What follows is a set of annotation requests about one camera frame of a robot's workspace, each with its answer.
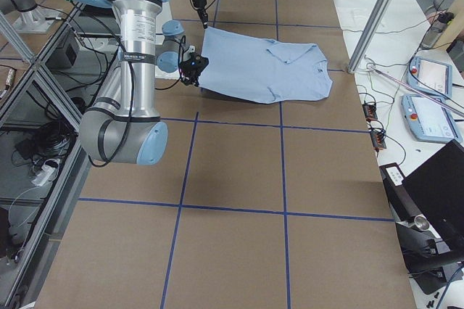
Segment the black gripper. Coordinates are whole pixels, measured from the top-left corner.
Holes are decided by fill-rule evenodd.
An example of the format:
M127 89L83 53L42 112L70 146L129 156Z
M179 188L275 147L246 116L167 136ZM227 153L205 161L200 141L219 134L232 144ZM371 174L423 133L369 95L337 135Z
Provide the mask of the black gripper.
M193 8L199 16L204 29L208 28L209 16L207 14L207 0L191 0Z
M186 86L193 85L198 87L199 76L201 73L198 73L188 67L189 59L180 63L181 82Z

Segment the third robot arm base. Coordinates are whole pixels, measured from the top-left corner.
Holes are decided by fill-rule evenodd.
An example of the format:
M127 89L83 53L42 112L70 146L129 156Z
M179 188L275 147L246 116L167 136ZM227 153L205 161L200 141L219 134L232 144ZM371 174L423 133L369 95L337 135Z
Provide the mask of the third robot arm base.
M56 9L40 7L36 0L1 0L1 13L18 12L13 28L18 33L47 33L54 22L61 20Z

